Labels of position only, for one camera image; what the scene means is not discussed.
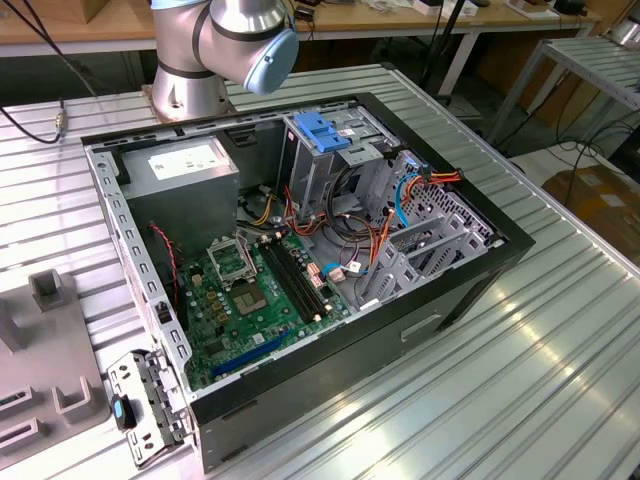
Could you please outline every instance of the yellow wire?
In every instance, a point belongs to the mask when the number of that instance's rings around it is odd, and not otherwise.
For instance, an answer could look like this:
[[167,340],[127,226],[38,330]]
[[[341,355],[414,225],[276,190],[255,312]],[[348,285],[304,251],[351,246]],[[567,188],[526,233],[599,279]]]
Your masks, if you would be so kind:
[[264,213],[262,214],[262,216],[256,220],[255,222],[252,223],[252,225],[255,226],[260,226],[263,223],[265,223],[267,221],[267,219],[269,218],[269,213],[271,213],[271,202],[273,201],[273,197],[271,195],[269,195],[269,200],[267,200],[267,206],[264,209]]

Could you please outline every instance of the red cable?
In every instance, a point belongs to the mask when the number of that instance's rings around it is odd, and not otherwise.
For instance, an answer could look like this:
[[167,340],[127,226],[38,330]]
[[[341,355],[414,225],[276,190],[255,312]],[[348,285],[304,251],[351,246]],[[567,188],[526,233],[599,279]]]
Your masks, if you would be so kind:
[[173,254],[173,247],[171,246],[171,241],[165,235],[165,233],[160,229],[160,227],[158,227],[157,225],[154,225],[153,223],[149,224],[149,226],[153,231],[155,231],[158,235],[162,237],[162,239],[164,240],[164,244],[167,246],[167,250],[169,250],[169,257],[171,258],[171,270],[173,273],[173,290],[175,292],[175,303],[177,307],[178,306],[178,267],[176,267],[176,257]]

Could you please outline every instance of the aluminum profile table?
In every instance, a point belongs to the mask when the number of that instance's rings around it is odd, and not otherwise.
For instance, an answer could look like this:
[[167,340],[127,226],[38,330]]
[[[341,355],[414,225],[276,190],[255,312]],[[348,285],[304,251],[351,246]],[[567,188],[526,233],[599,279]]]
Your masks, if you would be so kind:
[[[459,323],[218,468],[213,478],[626,478],[640,462],[640,272],[404,76],[379,65],[292,75],[239,110],[370,91],[536,245]],[[79,138],[156,122],[140,93],[68,103],[61,145],[0,117],[0,285],[70,272],[102,372],[148,348]],[[12,108],[38,134],[54,103]],[[138,472],[111,418],[0,472],[199,478],[184,445]]]
[[[637,90],[640,81],[640,51],[629,51],[603,37],[543,40],[531,54],[498,110],[487,137],[490,143],[496,140],[513,107],[545,57],[555,61],[560,67],[552,75],[553,83],[558,81],[565,70],[569,70],[599,88],[613,100],[632,110],[640,109],[640,93]],[[543,90],[548,94],[549,85],[546,87]],[[534,100],[534,104],[542,101],[542,98],[538,97]],[[604,111],[598,115],[599,118],[603,117],[602,113]]]

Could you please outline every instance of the light blue cap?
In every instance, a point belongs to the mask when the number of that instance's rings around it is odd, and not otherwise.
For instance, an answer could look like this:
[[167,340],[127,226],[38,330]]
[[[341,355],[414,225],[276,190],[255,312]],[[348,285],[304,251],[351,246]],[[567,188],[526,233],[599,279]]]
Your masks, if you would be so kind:
[[165,8],[186,7],[196,3],[204,3],[207,0],[152,0],[151,10],[163,10]]
[[297,56],[298,36],[287,28],[262,50],[244,81],[244,88],[259,95],[275,91],[291,72]]

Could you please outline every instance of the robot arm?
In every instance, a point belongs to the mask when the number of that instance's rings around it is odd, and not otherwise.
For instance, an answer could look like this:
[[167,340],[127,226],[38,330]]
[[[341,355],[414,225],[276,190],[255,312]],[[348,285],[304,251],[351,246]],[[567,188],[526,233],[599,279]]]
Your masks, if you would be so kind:
[[153,0],[158,71],[153,104],[170,120],[229,109],[224,79],[267,94],[285,80],[298,39],[279,0]]

